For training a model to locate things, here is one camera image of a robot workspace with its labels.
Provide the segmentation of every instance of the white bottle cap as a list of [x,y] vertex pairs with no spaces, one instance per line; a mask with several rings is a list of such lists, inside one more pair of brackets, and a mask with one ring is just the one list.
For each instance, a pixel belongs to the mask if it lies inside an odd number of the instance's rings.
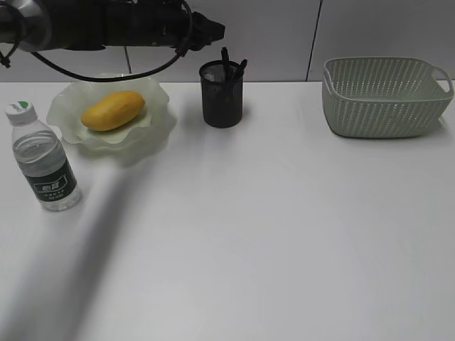
[[27,101],[12,103],[5,108],[5,112],[12,126],[29,124],[38,118],[33,104]]

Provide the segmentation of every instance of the black mesh pen holder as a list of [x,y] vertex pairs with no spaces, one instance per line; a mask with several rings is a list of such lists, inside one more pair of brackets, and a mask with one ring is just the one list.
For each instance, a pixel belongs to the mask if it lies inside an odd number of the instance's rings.
[[[239,64],[230,62],[231,74]],[[241,77],[226,81],[223,62],[215,60],[200,70],[204,121],[215,128],[230,128],[242,120],[243,73]]]

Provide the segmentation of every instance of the wall tile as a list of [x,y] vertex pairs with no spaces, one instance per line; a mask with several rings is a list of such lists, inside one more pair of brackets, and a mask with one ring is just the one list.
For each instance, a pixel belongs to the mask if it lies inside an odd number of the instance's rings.
[[337,57],[424,59],[455,76],[452,0],[324,0],[309,80]]
[[[2,50],[9,49],[4,44]],[[107,48],[103,51],[52,50],[43,52],[57,65],[81,75],[95,76],[103,72],[128,73],[123,48]],[[30,53],[17,50],[11,57],[11,67],[0,66],[0,82],[69,82],[66,77],[43,64]]]
[[[199,11],[226,25],[225,39],[199,52],[190,51],[157,77],[162,81],[198,81],[202,64],[220,59],[227,46],[235,61],[249,60],[249,81],[304,80],[319,0],[191,0]],[[129,48],[133,72],[159,66],[173,56],[170,48]]]

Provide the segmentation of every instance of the woven basket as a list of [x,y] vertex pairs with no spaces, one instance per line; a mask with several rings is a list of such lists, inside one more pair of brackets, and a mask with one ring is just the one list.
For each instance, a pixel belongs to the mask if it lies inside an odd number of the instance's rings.
[[[434,78],[449,83],[446,92]],[[389,139],[424,134],[454,98],[449,75],[412,58],[337,58],[326,62],[323,109],[341,136]]]

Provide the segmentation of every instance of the water bottle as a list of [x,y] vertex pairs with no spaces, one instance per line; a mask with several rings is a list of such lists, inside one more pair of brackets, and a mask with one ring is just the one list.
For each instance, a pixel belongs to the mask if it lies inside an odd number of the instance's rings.
[[63,146],[53,131],[38,120],[30,102],[6,107],[13,126],[13,153],[42,206],[62,211],[76,205],[82,194]]

